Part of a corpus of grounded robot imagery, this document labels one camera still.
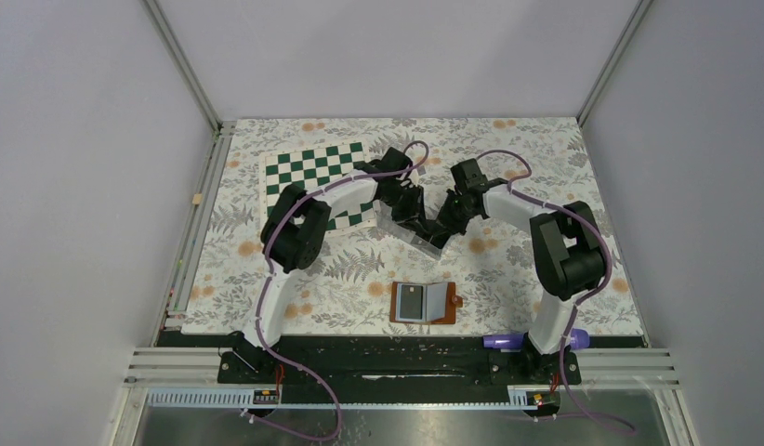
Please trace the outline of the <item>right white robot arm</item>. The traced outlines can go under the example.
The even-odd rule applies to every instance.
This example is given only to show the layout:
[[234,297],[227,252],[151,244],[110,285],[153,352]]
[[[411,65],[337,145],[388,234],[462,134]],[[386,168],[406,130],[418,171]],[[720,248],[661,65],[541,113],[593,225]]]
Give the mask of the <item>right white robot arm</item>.
[[431,223],[428,243],[442,249],[452,236],[465,234],[477,216],[502,220],[530,235],[544,294],[525,342],[532,350],[522,355],[520,367],[530,381],[543,383],[558,370],[554,353],[567,346],[576,295],[598,290],[609,276],[609,248],[586,203],[561,207],[535,199],[502,178],[489,179],[475,159],[454,165],[451,174],[454,187]]

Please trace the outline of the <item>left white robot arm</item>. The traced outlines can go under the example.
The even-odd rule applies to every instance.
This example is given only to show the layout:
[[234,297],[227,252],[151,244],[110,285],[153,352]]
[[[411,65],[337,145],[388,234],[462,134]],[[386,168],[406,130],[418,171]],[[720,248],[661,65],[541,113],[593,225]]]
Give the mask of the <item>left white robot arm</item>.
[[336,180],[306,190],[286,187],[261,232],[269,272],[257,299],[254,314],[243,328],[254,346],[241,358],[241,370],[256,382],[273,376],[276,358],[266,350],[282,335],[285,291],[292,273],[307,269],[317,258],[329,220],[363,203],[381,202],[389,208],[395,225],[426,240],[437,233],[426,218],[424,192],[412,175],[425,164],[428,144],[417,140],[399,151],[390,148],[380,159],[358,162]]

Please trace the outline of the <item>brown leather card holder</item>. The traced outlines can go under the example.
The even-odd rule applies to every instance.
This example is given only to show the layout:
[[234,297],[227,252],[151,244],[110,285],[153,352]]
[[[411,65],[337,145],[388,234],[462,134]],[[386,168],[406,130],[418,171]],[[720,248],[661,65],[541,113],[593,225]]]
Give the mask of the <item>brown leather card holder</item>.
[[[420,321],[399,318],[399,292],[403,284],[422,285],[424,288],[424,313]],[[456,324],[456,312],[463,305],[463,298],[457,294],[454,282],[394,282],[391,289],[389,321],[404,324],[453,325]]]

